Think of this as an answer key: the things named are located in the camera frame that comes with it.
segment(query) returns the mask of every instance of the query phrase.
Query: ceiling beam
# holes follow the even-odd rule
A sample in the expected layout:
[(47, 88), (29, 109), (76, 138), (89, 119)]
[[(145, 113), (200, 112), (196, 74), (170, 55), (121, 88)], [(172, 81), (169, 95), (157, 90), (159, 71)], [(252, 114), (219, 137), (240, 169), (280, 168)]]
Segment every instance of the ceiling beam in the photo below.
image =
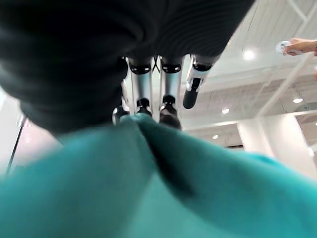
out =
[[(301, 25), (299, 30), (297, 31), (296, 35), (300, 36), (306, 27), (309, 25), (313, 16), (317, 11), (317, 3), (314, 4), (313, 9), (308, 14), (307, 19)], [(280, 99), (283, 93), (292, 85), (292, 83), (297, 79), (301, 70), (306, 66), (306, 64), (313, 58), (314, 54), (309, 53), (304, 56), (302, 61), (291, 71), (288, 77), (284, 80), (281, 86), (277, 89), (277, 91), (273, 94), (273, 96), (267, 101), (267, 103), (260, 109), (257, 114), (257, 117), (261, 117), (265, 115), (268, 110)]]
[(314, 56), (313, 53), (306, 54), (302, 61), (292, 70), (292, 72), (288, 75), (288, 77), (283, 81), (281, 86), (276, 90), (273, 96), (267, 101), (267, 103), (260, 109), (257, 114), (257, 117), (261, 117), (265, 115), (268, 110), (274, 106), (275, 103), (280, 99), (283, 93), (294, 83), (297, 79), (300, 71), (306, 66), (306, 64), (312, 59)]
[(298, 5), (294, 2), (294, 0), (287, 0), (288, 4), (293, 8), (293, 10), (298, 14), (298, 16), (306, 22), (308, 18), (306, 15), (302, 12), (302, 10), (298, 7)]

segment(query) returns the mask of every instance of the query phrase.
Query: teal cloth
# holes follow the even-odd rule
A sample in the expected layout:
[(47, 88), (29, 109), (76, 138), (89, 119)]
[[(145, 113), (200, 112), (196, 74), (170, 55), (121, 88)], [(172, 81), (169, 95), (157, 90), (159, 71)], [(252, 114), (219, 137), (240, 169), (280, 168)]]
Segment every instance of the teal cloth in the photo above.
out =
[(1, 238), (315, 238), (317, 184), (126, 117), (90, 128), (0, 186)]

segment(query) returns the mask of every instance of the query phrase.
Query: human hand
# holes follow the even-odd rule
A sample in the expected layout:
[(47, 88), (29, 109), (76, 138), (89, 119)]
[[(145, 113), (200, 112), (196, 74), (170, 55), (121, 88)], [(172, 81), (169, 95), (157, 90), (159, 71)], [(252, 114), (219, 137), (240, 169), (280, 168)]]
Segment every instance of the human hand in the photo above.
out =
[(293, 38), (290, 43), (290, 46), (284, 48), (284, 55), (296, 56), (298, 54), (294, 51), (307, 53), (314, 52), (317, 49), (317, 40)]

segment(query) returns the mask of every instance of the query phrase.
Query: cable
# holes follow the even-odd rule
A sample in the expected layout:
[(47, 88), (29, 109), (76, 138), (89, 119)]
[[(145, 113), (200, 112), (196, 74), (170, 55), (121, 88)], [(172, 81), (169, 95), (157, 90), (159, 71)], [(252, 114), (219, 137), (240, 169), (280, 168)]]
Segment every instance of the cable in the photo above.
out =
[(158, 67), (158, 57), (157, 57), (157, 56), (154, 57), (154, 66), (153, 66), (152, 72), (154, 72), (154, 69), (155, 69), (155, 68), (157, 68), (157, 69), (158, 69), (158, 72), (160, 73), (160, 69), (159, 69), (159, 67)]

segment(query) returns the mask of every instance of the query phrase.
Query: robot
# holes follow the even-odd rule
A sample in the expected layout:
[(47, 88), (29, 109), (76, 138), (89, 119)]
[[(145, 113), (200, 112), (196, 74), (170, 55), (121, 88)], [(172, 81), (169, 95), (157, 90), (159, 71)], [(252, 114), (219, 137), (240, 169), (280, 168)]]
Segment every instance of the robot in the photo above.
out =
[[(186, 91), (183, 98), (183, 106), (186, 109), (194, 107), (199, 90), (206, 81), (209, 72), (220, 58), (191, 55), (191, 66), (187, 74)], [(177, 105), (179, 105), (179, 91), (182, 79), (184, 57), (166, 58), (160, 60), (160, 94), (159, 94), (159, 122), (181, 129), (177, 117)], [(132, 80), (133, 105), (135, 113), (144, 113), (152, 117), (152, 57), (143, 59), (128, 59)], [(113, 123), (119, 122), (120, 118), (130, 114), (128, 98), (126, 96), (125, 83), (121, 84), (123, 97), (122, 105), (113, 111)]]

